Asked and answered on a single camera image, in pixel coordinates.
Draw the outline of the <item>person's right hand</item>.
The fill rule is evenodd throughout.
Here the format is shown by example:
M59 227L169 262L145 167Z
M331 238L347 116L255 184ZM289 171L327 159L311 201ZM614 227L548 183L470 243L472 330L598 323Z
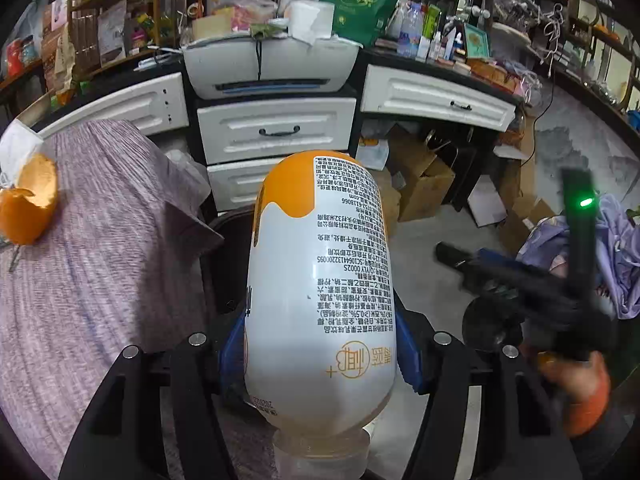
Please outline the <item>person's right hand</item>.
M608 408L611 379L604 357L593 351L586 362L563 359L549 351L538 351L529 344L520 349L543 378L568 395L563 426L570 438L593 429Z

